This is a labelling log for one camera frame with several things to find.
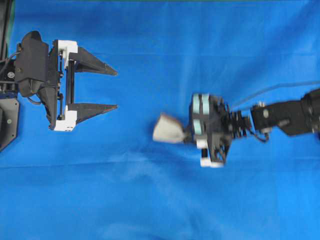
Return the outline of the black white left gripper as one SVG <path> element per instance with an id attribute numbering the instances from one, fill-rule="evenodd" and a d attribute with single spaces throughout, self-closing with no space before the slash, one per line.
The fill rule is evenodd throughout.
<path id="1" fill-rule="evenodd" d="M 117 76 L 118 72 L 77 42 L 54 40 L 48 54 L 49 129 L 72 131 L 76 124 L 118 108 L 117 104 L 74 103 L 75 72 Z"/>

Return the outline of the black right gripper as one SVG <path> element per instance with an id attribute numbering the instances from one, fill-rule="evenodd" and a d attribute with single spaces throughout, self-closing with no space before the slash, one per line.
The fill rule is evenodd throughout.
<path id="1" fill-rule="evenodd" d="M 192 95 L 189 106 L 191 134 L 183 139 L 184 144 L 196 144 L 201 150 L 200 166 L 222 168 L 231 145 L 231 134 L 223 118 L 228 114 L 222 97 L 208 93 Z"/>

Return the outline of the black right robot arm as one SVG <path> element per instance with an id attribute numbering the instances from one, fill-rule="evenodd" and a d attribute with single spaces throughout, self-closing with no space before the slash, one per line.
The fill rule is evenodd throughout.
<path id="1" fill-rule="evenodd" d="M 319 132 L 320 90 L 312 90 L 299 100 L 256 104 L 249 116 L 243 116 L 240 110 L 231 111 L 220 96 L 195 93 L 182 141 L 201 150 L 202 167 L 220 168 L 226 164 L 233 139 L 250 133 L 266 143 L 273 127 L 288 136 Z"/>

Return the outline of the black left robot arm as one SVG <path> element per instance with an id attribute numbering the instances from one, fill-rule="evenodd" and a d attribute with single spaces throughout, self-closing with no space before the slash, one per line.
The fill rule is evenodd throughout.
<path id="1" fill-rule="evenodd" d="M 79 123 L 117 109 L 116 104 L 75 103 L 75 74 L 116 76 L 117 72 L 76 41 L 56 39 L 52 48 L 38 31 L 28 32 L 9 55 L 8 36 L 14 22 L 13 0 L 0 2 L 0 148 L 16 137 L 20 103 L 18 95 L 44 105 L 49 129 L 71 132 Z"/>

